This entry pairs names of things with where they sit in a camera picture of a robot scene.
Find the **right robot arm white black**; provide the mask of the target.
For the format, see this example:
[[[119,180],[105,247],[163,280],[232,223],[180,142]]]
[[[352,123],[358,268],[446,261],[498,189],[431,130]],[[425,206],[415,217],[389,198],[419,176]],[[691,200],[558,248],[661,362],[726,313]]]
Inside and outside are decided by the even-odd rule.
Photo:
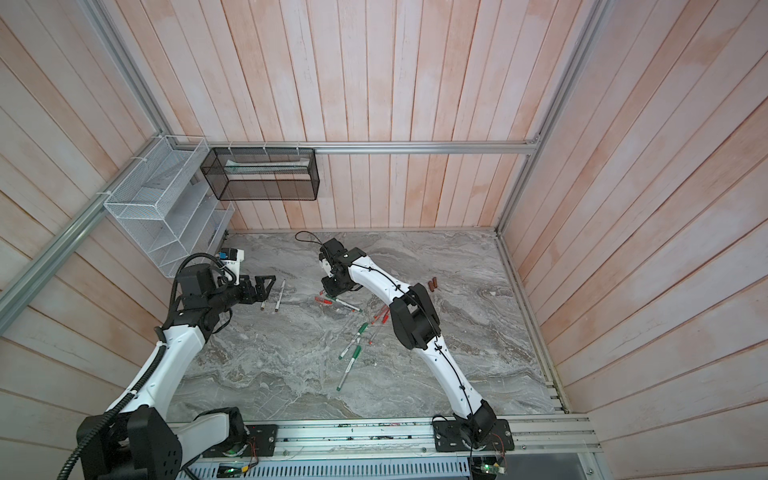
[[[323,288],[332,297],[365,288],[386,304],[397,340],[428,365],[449,400],[462,439],[478,449],[497,416],[450,353],[428,290],[397,279],[362,250],[348,249],[335,238],[321,244],[319,261],[326,273]]]

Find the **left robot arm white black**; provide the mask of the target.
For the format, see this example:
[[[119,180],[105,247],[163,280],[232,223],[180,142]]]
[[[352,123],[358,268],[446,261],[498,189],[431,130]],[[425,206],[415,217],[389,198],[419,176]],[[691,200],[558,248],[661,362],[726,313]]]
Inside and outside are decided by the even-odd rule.
[[[211,449],[234,457],[253,453],[236,407],[208,410],[178,428],[166,417],[189,365],[224,328],[221,315],[267,300],[275,280],[241,275],[235,262],[208,254],[185,260],[174,276],[166,320],[155,330],[153,353],[120,398],[81,423],[59,478],[81,466],[87,479],[174,479]]]

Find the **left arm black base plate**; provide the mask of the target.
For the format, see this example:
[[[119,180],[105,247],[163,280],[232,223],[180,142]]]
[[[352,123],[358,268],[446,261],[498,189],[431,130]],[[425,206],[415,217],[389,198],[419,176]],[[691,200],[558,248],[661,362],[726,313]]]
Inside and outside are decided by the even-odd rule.
[[[215,445],[203,454],[203,458],[256,459],[272,457],[275,452],[277,424],[246,424],[246,437],[233,445]]]

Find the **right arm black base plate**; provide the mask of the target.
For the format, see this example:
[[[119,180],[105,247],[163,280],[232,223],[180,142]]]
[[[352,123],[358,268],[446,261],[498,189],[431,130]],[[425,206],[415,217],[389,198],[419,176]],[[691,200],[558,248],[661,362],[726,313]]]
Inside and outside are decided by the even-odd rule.
[[[458,419],[436,417],[431,422],[435,449],[438,452],[507,453],[515,450],[507,420],[497,418],[492,426],[479,430]]]

